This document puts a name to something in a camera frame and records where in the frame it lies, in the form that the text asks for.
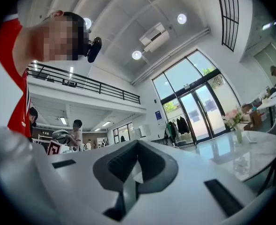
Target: white ceiling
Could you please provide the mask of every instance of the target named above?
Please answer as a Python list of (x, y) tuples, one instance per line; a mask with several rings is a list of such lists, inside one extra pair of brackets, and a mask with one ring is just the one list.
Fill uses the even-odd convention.
[[(36, 122), (44, 124), (46, 127), (48, 125), (50, 125), (49, 127), (72, 127), (73, 121), (80, 119), (83, 123), (83, 129), (103, 129), (136, 115), (134, 113), (95, 109), (84, 104), (66, 104), (35, 97), (31, 98), (31, 103), (38, 111)], [(67, 125), (62, 124), (60, 117), (66, 119)], [(101, 125), (107, 121), (111, 121), (111, 123), (102, 127)]]
[[(98, 36), (103, 41), (102, 54), (93, 65), (108, 69), (110, 64), (104, 64), (101, 58), (104, 56), (115, 67), (113, 73), (120, 76), (122, 71), (129, 82), (206, 27), (200, 0), (21, 0), (18, 8), (25, 25), (35, 25), (55, 10), (74, 11), (90, 18), (90, 37)], [(177, 22), (180, 13), (187, 16), (184, 25)], [(133, 51), (143, 50), (139, 38), (159, 22), (168, 30), (170, 40), (155, 52), (144, 53), (145, 60), (133, 60)], [(77, 73), (87, 75), (89, 68), (83, 67)]]

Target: marble table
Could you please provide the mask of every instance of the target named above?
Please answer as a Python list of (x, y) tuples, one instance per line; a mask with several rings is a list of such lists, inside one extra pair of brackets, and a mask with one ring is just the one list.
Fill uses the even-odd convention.
[(270, 116), (270, 126), (272, 127), (274, 125), (274, 120), (273, 120), (273, 113), (271, 110), (271, 107), (276, 106), (276, 92), (273, 93), (269, 98), (268, 98), (268, 103), (261, 104), (257, 109), (264, 109), (268, 108), (269, 110), (269, 116)]
[(233, 131), (200, 143), (197, 148), (183, 150), (211, 159), (240, 181), (246, 181), (272, 166), (276, 160), (276, 136), (255, 131), (244, 131), (242, 136), (242, 144), (237, 142)]

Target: black railing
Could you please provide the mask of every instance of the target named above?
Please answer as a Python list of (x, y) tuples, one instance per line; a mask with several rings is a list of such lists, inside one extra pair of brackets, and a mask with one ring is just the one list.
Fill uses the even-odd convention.
[(64, 86), (79, 88), (97, 92), (99, 94), (106, 94), (115, 98), (131, 101), (140, 104), (140, 96), (127, 92), (125, 90), (113, 87), (103, 82), (76, 74), (70, 73), (66, 70), (51, 67), (41, 63), (32, 62), (28, 66), (28, 75), (45, 80), (52, 83), (60, 83)]
[(222, 45), (234, 51), (238, 25), (239, 3), (238, 0), (219, 0), (222, 13)]

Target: blue sign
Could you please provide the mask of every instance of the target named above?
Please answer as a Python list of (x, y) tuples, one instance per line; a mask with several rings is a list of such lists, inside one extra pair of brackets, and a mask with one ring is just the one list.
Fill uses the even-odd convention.
[(156, 111), (155, 114), (156, 114), (157, 120), (162, 119), (160, 111)]

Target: ceiling light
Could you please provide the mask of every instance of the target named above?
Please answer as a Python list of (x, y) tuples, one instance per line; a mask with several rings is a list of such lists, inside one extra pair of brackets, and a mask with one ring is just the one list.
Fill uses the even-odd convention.
[(64, 125), (67, 125), (67, 123), (66, 123), (66, 121), (65, 121), (65, 118), (64, 118), (64, 117), (60, 117), (60, 119), (61, 119), (61, 121), (62, 121), (62, 123), (63, 123)]
[(184, 24), (187, 21), (187, 17), (184, 14), (179, 14), (177, 21), (179, 24)]
[(270, 28), (270, 26), (271, 26), (271, 23), (265, 24), (262, 26), (262, 30), (268, 29)]
[(86, 29), (88, 30), (89, 28), (91, 28), (92, 22), (87, 17), (85, 17), (84, 20), (85, 20)]
[(138, 60), (142, 57), (142, 53), (140, 51), (135, 51), (133, 52), (132, 54), (132, 58), (135, 59), (135, 60)]
[(102, 127), (105, 127), (106, 125), (108, 125), (110, 122), (106, 122), (104, 125), (102, 125)]

